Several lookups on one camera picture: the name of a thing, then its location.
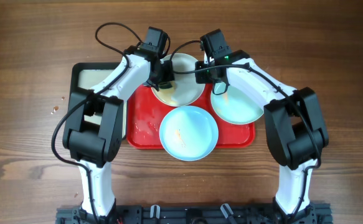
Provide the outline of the light blue plate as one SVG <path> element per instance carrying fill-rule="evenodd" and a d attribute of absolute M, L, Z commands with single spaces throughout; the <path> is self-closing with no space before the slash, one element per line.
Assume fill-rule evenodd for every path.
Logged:
<path fill-rule="evenodd" d="M 171 110 L 159 127 L 159 140 L 165 151 L 182 161 L 198 161 L 216 147 L 219 128 L 213 116 L 196 106 Z"/>

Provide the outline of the green yellow sponge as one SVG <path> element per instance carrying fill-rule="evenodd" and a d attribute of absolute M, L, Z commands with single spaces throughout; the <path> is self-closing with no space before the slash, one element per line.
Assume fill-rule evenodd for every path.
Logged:
<path fill-rule="evenodd" d="M 170 90 L 174 88 L 172 82 L 163 82 L 159 84 L 160 90 Z"/>

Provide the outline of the white plate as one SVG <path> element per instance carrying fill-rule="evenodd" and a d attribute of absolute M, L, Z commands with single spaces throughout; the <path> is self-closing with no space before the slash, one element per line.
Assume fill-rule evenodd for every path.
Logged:
<path fill-rule="evenodd" d="M 197 59 L 188 54 L 176 53 L 172 58 L 173 69 L 177 72 L 195 70 Z M 196 82 L 195 74 L 175 74 L 170 90 L 156 91 L 152 88 L 155 97 L 168 106 L 178 107 L 189 105 L 197 100 L 204 91 L 205 85 Z"/>

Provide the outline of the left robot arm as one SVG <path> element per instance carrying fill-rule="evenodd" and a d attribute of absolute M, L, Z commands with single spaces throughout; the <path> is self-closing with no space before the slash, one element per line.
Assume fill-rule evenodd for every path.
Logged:
<path fill-rule="evenodd" d="M 70 94 L 63 146 L 69 162 L 78 166 L 84 199 L 79 209 L 85 222 L 114 220 L 116 198 L 111 187 L 111 162 L 121 145 L 123 105 L 142 84 L 163 82 L 163 47 L 141 44 L 123 52 L 119 65 L 90 88 L 76 87 Z"/>

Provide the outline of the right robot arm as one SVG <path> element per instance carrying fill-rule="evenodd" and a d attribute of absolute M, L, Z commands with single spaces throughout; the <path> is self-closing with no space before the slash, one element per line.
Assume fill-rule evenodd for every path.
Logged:
<path fill-rule="evenodd" d="M 321 166 L 322 150 L 329 143 L 315 92 L 278 81 L 242 50 L 218 57 L 206 53 L 196 71 L 204 80 L 235 87 L 263 110 L 267 146 L 280 166 L 275 209 L 289 222 L 302 216 L 310 204 L 312 171 Z"/>

